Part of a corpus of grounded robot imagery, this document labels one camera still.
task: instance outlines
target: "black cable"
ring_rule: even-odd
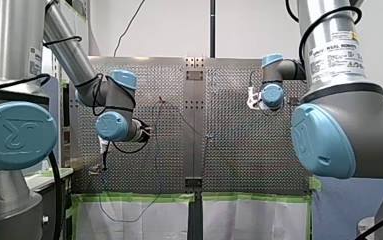
[[[140,148],[138,148],[137,150],[133,150],[133,151],[128,152],[128,151],[125,151],[125,150],[120,149],[120,148],[116,145],[116,143],[113,142],[113,146],[117,149],[117,151],[119,151],[119,152],[121,152],[121,153],[124,153],[124,154],[135,154],[135,153],[141,152],[141,151],[145,148],[145,146],[147,146],[147,144],[148,144],[148,141],[145,141],[144,145],[142,145],[142,146],[141,146]]]
[[[356,19],[356,21],[354,21],[354,24],[359,23],[359,21],[362,19],[362,11],[359,8],[353,7],[353,6],[345,6],[345,7],[336,8],[336,9],[331,10],[327,13],[324,13],[322,16],[320,16],[316,21],[314,21],[312,24],[310,24],[310,26],[307,28],[306,32],[304,32],[304,34],[301,38],[298,51],[299,51],[300,62],[301,62],[301,64],[303,64],[303,66],[304,66],[304,47],[306,45],[306,41],[309,38],[310,34],[327,17],[331,16],[334,13],[343,12],[343,11],[352,11],[352,12],[357,13],[357,19]]]
[[[49,74],[43,73],[43,74],[39,74],[36,77],[22,79],[22,80],[15,81],[15,82],[3,83],[3,84],[0,84],[0,89],[8,88],[8,87],[13,87],[13,86],[16,86],[16,85],[19,85],[19,84],[23,84],[23,83],[32,82],[32,81],[35,81],[35,80],[38,80],[38,79],[41,79],[41,78],[45,78],[44,81],[47,81],[47,80],[51,79],[51,76]]]
[[[360,234],[358,237],[355,238],[355,240],[366,240],[366,238],[369,235],[371,235],[372,233],[374,233],[375,231],[377,231],[378,229],[380,229],[382,227],[383,227],[383,220],[380,221],[379,223],[375,224],[374,226],[372,226],[371,228],[369,228],[368,230],[366,230],[362,234]]]
[[[53,151],[48,155],[48,158],[50,159],[51,168],[53,169],[54,185],[56,188],[56,219],[53,239],[59,240],[63,228],[63,184],[60,178],[57,159]]]
[[[122,41],[122,38],[126,35],[126,33],[128,32],[129,28],[131,27],[132,25],[132,22],[134,21],[135,17],[138,15],[138,12],[139,10],[141,9],[142,5],[144,4],[145,0],[142,0],[141,3],[139,4],[138,6],[138,9],[135,11],[135,14],[134,16],[132,16],[131,20],[129,21],[128,23],[128,26],[126,27],[125,31],[122,33],[122,35],[120,35],[119,37],[119,40],[117,42],[117,46],[116,48],[114,49],[114,53],[113,53],[113,57],[116,57],[116,54],[117,54],[117,50],[119,49],[120,47],[120,42]]]
[[[144,215],[144,213],[147,211],[147,209],[150,208],[157,201],[157,199],[160,198],[160,196],[161,196],[161,194],[163,192],[163,181],[162,181],[160,170],[159,170],[159,166],[158,166],[158,157],[159,157],[159,152],[160,152],[159,140],[158,140],[158,123],[159,123],[159,120],[160,120],[160,114],[162,112],[162,108],[163,108],[164,102],[160,103],[159,110],[158,110],[158,117],[157,117],[156,121],[154,121],[154,109],[157,107],[157,105],[159,103],[160,102],[155,103],[153,105],[152,109],[151,109],[151,116],[152,116],[152,121],[153,121],[153,126],[154,126],[154,138],[155,138],[155,142],[156,142],[156,154],[154,156],[154,169],[156,170],[157,178],[158,178],[158,181],[159,181],[159,192],[158,192],[157,196],[150,202],[150,204],[147,205],[147,207],[144,208],[144,210],[141,212],[141,214],[139,214],[138,217],[135,218],[134,220],[118,220],[118,219],[115,219],[112,216],[110,216],[104,210],[103,205],[101,203],[101,195],[99,195],[101,211],[104,213],[104,215],[106,215],[106,217],[108,217],[113,222],[122,222],[122,223],[134,223],[134,222],[137,222],[139,219],[141,219],[141,217]],[[104,177],[102,178],[102,180],[103,180],[104,188],[107,189],[105,187],[106,181],[105,181]]]
[[[250,79],[248,80],[248,86],[253,87],[253,75],[258,72],[259,70],[253,70],[250,73]]]
[[[181,111],[179,111],[179,109],[177,109],[177,107],[175,107],[172,103],[170,103],[170,102],[168,102],[168,101],[162,101],[163,103],[167,103],[167,104],[169,104],[172,108],[174,108],[174,109],[176,109],[177,110],[177,112],[178,112],[178,114],[179,114],[179,116],[181,116],[181,118],[182,118],[182,121],[186,124],[186,125],[188,125],[188,127],[189,128],[191,128],[193,131],[194,131],[194,133],[195,134],[197,134],[198,136],[201,136],[201,137],[203,137],[203,134],[201,134],[201,133],[199,133],[186,119],[185,119],[185,117],[184,117],[184,115],[182,115],[182,113],[181,113]]]
[[[106,78],[107,78],[107,80],[111,80],[111,81],[113,81],[114,83],[116,83],[116,81],[115,81],[112,77],[110,77],[110,76],[107,75]],[[135,98],[134,98],[134,96],[132,96],[132,94],[130,94],[130,93],[128,92],[128,90],[126,90],[124,87],[122,87],[122,86],[120,86],[120,85],[118,85],[118,84],[117,84],[117,86],[118,86],[120,89],[122,89],[122,91],[123,91],[124,93],[126,93],[126,95],[128,95],[129,99],[132,101],[133,108],[135,108],[135,106],[137,105],[137,103],[135,102]]]
[[[46,43],[43,43],[42,45],[44,47],[48,48],[48,46],[51,46],[51,45],[54,45],[54,44],[58,44],[58,43],[62,43],[62,42],[71,41],[71,40],[76,40],[78,42],[81,42],[82,41],[82,37],[81,36],[73,36],[73,37],[68,37],[68,38],[64,38],[64,39],[60,39],[60,40],[56,40],[56,41],[52,41],[52,42],[46,42]]]
[[[102,106],[102,104],[100,104],[97,101],[97,97],[100,94],[101,84],[103,83],[104,75],[99,73],[99,74],[97,74],[96,77],[99,80],[98,80],[98,83],[96,85],[94,85],[94,88],[92,89],[92,98],[93,98],[93,100],[92,100],[92,114],[94,114],[94,116],[98,117],[106,111],[106,107],[104,106],[103,110],[101,110],[99,113],[97,113],[97,111],[95,109],[97,107],[97,104],[98,104],[98,106]]]
[[[50,10],[51,6],[53,6],[54,3],[59,3],[58,0],[51,0],[46,6],[45,6],[45,14],[47,14],[48,10]]]
[[[287,7],[287,12],[288,14],[290,15],[290,17],[296,21],[296,22],[299,22],[298,21],[298,17],[296,17],[296,15],[294,15],[293,11],[291,10],[291,7],[290,7],[290,0],[285,0],[285,6]]]

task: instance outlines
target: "label sticker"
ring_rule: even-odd
[[[359,44],[355,40],[337,39],[314,48],[309,52],[309,61],[313,83],[329,81],[341,74],[365,76]]]
[[[29,52],[29,77],[41,74],[42,54],[36,48],[31,47]]]
[[[331,33],[332,40],[354,40],[359,42],[359,37],[352,31],[338,31]]]

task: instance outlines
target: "light blue joint cap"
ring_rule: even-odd
[[[293,113],[292,139],[300,162],[319,176],[354,176],[356,159],[340,124],[323,108],[303,104]]]
[[[278,84],[271,83],[266,85],[260,95],[263,103],[271,109],[281,107],[284,101],[284,90]]]
[[[266,67],[269,64],[272,64],[277,61],[281,61],[282,59],[284,59],[284,57],[280,53],[272,53],[272,54],[266,55],[264,58],[262,58],[262,67]]]
[[[126,70],[113,70],[110,72],[110,77],[112,77],[119,85],[132,90],[137,89],[137,78],[132,72]]]
[[[96,128],[98,135],[110,142],[124,142],[128,135],[128,123],[117,112],[102,114],[97,120]]]
[[[42,161],[57,142],[57,125],[29,102],[0,104],[0,170],[21,170]]]

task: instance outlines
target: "white fabric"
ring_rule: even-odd
[[[205,240],[306,240],[307,203],[203,202]]]
[[[103,202],[114,219],[135,220],[148,203]],[[134,223],[114,222],[100,204],[81,203],[76,222],[77,240],[186,240],[188,203],[154,203]]]

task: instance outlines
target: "pegboard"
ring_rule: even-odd
[[[207,59],[198,70],[204,79],[191,85],[187,80],[189,62],[182,58],[91,60],[96,70],[104,74],[125,69],[137,75],[135,117],[154,126],[155,103],[162,97],[168,104],[163,106],[157,122],[158,145],[152,137],[137,154],[125,155],[113,150],[108,157],[109,169],[103,175],[106,184],[101,176],[89,174],[89,169],[101,161],[96,117],[89,108],[73,107],[71,141],[76,144],[72,144],[71,151],[83,163],[74,174],[74,192],[104,189],[157,193],[158,169],[164,193],[184,192],[185,178],[192,175],[202,177],[203,191],[305,194],[307,173],[291,143],[293,107],[284,104],[273,116],[267,116],[272,113],[250,110],[246,105],[249,76],[260,68],[259,60]],[[260,71],[255,72],[256,86],[260,86],[261,77]],[[287,97],[301,97],[306,86],[295,81],[286,82],[284,88]],[[190,99],[194,95],[199,96],[194,99],[203,101],[198,101],[199,109],[191,110]],[[191,136],[192,131],[184,120],[195,124],[200,133]],[[119,143],[118,146],[133,150],[141,145]]]
[[[285,81],[286,100],[277,112],[251,110],[247,87],[254,68],[248,64],[210,62],[206,81],[206,136],[203,139],[203,190],[304,194],[307,172],[291,140],[290,98],[306,92],[302,81]],[[253,74],[261,86],[262,72]]]

